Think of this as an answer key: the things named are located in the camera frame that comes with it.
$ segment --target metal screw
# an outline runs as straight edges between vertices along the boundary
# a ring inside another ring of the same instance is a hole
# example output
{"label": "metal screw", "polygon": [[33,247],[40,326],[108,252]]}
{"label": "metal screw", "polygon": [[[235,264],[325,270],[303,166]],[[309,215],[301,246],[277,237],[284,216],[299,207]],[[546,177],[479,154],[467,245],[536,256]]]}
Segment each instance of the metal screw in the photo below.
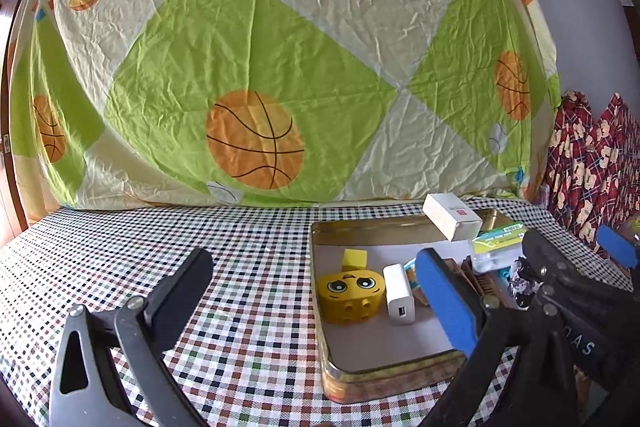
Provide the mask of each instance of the metal screw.
{"label": "metal screw", "polygon": [[495,295],[485,295],[482,297],[482,306],[488,310],[495,310],[500,307],[500,299]]}
{"label": "metal screw", "polygon": [[556,308],[553,304],[545,304],[542,306],[542,311],[545,312],[547,317],[555,317],[558,315],[558,308]]}
{"label": "metal screw", "polygon": [[140,295],[136,295],[127,301],[127,308],[129,308],[130,310],[139,310],[144,305],[145,298]]}
{"label": "metal screw", "polygon": [[84,306],[82,306],[82,304],[78,304],[71,308],[71,311],[69,311],[69,315],[71,315],[72,317],[79,317],[83,312]]}
{"label": "metal screw", "polygon": [[546,295],[547,297],[550,297],[554,293],[556,293],[556,290],[554,289],[553,286],[551,286],[550,284],[542,285],[542,295]]}

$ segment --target white usb charger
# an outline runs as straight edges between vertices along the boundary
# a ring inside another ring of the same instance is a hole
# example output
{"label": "white usb charger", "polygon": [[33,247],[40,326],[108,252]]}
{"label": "white usb charger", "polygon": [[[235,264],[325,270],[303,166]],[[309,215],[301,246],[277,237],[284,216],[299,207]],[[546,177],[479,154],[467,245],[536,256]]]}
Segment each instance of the white usb charger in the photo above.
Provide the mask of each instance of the white usb charger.
{"label": "white usb charger", "polygon": [[396,325],[413,324],[415,322],[414,294],[409,286],[404,266],[392,264],[382,270],[386,285],[386,306],[389,318]]}

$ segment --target checkered tablecloth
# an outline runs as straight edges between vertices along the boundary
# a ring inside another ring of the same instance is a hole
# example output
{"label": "checkered tablecloth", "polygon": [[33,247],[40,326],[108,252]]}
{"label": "checkered tablecloth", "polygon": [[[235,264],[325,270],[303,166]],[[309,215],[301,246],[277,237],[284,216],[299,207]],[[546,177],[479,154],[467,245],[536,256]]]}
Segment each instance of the checkered tablecloth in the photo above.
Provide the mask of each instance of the checkered tablecloth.
{"label": "checkered tablecloth", "polygon": [[[476,198],[539,229],[584,274],[629,281],[529,204]],[[343,208],[60,209],[0,251],[0,371],[37,425],[47,425],[49,387],[66,312],[74,303],[112,309],[148,294],[194,247],[209,250],[214,277],[177,347],[164,361],[210,425],[417,425],[441,383],[356,405],[322,394],[310,302],[307,235],[315,221],[419,214],[418,204]],[[491,412],[515,350],[505,352],[474,417]],[[126,361],[114,352],[140,418],[153,416]]]}

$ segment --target bed sheet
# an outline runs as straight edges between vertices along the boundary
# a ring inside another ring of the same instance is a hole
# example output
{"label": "bed sheet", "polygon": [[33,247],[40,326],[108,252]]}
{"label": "bed sheet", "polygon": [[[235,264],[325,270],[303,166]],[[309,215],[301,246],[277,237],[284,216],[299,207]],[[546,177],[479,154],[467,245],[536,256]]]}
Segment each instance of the bed sheet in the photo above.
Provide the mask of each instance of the bed sheet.
{"label": "bed sheet", "polygon": [[17,20],[32,221],[540,185],[559,78],[538,0],[24,0]]}
{"label": "bed sheet", "polygon": [[[620,270],[564,231],[546,210],[475,198],[539,229],[584,274],[630,289]],[[56,348],[72,304],[92,311],[147,295],[194,247],[209,250],[214,277],[164,361],[210,425],[416,425],[446,383],[340,405],[322,393],[310,300],[307,234],[320,220],[420,214],[419,204],[258,209],[61,208],[0,252],[0,372],[40,427],[48,425]],[[515,350],[505,352],[472,425],[494,407]],[[114,359],[137,415],[152,413],[121,354]]]}

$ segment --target red patterned cloth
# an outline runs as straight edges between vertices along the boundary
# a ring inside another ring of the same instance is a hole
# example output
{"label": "red patterned cloth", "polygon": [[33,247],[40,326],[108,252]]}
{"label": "red patterned cloth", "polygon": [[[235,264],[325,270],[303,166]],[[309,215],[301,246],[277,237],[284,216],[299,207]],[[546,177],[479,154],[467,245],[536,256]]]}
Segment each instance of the red patterned cloth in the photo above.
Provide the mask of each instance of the red patterned cloth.
{"label": "red patterned cloth", "polygon": [[640,122],[618,94],[597,122],[582,93],[562,97],[544,184],[556,221],[608,257],[595,240],[597,227],[617,227],[640,210]]}

